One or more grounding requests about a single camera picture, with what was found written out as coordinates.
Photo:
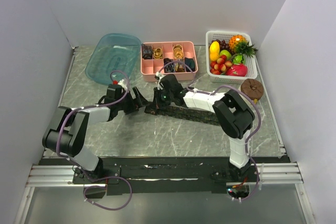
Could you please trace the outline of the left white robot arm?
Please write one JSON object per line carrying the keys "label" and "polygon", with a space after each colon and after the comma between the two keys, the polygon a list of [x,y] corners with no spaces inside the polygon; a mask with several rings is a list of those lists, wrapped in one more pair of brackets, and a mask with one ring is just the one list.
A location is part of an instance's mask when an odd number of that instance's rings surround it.
{"label": "left white robot arm", "polygon": [[149,104],[136,87],[132,90],[135,97],[127,87],[111,84],[95,105],[76,109],[59,106],[43,136],[43,147],[84,170],[92,183],[100,182],[104,176],[103,161],[85,147],[87,127],[112,121],[120,111],[130,114]]}

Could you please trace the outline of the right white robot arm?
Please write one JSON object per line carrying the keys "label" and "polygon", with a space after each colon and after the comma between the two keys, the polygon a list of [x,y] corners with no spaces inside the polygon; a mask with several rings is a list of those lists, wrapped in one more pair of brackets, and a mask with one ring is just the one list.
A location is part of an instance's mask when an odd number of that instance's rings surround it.
{"label": "right white robot arm", "polygon": [[187,115],[195,112],[214,114],[224,133],[229,137],[230,156],[228,173],[235,181],[248,175],[250,161],[250,138],[258,131],[252,131],[255,114],[247,105],[251,99],[241,91],[231,87],[225,93],[219,90],[206,92],[192,87],[182,87],[173,74],[155,74],[158,81],[154,89],[153,106],[164,108],[172,103],[184,108]]}

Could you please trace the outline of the dark patterned necktie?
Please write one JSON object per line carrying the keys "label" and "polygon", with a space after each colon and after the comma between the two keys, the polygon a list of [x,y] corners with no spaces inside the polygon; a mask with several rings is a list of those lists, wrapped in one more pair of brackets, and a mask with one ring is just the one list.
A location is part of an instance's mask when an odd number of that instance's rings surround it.
{"label": "dark patterned necktie", "polygon": [[169,105],[163,108],[146,106],[144,112],[151,115],[170,116],[176,119],[220,126],[217,116],[214,113],[208,111],[199,111]]}

